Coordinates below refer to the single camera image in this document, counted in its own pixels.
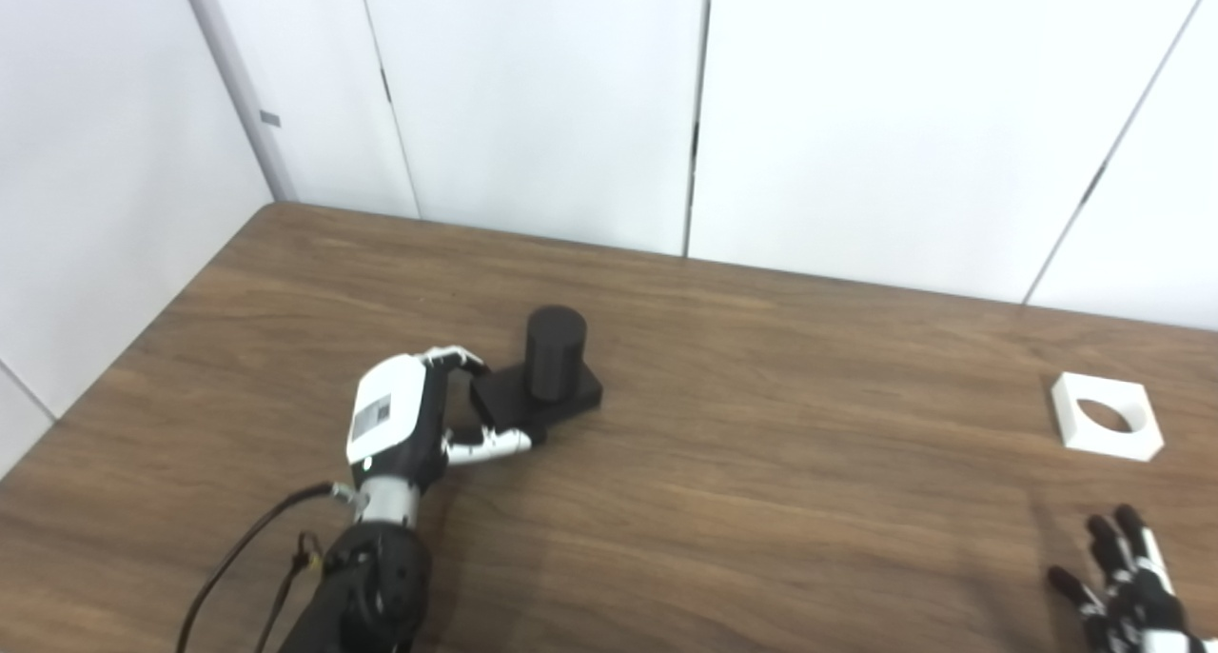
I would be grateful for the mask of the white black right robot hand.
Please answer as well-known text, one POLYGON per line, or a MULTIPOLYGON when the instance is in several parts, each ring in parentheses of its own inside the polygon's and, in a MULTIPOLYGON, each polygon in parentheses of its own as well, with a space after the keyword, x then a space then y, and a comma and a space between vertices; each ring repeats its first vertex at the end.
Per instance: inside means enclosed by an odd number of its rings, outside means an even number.
POLYGON ((1088 652, 1214 652, 1216 640, 1192 632, 1152 528, 1132 506, 1086 518, 1101 591, 1065 567, 1047 569, 1054 593, 1079 618, 1088 652))

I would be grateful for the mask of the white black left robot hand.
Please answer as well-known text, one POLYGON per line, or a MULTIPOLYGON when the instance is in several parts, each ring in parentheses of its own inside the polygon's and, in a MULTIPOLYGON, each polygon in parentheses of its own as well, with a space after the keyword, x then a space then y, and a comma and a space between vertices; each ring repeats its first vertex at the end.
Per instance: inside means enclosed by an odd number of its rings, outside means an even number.
POLYGON ((482 425, 473 442, 457 441, 445 426, 445 398, 452 372, 490 372, 464 346, 432 346, 417 355, 393 355, 365 372, 357 385, 346 458, 357 487, 392 478, 428 489, 451 465, 479 464, 521 454, 544 439, 523 430, 497 432, 482 425))

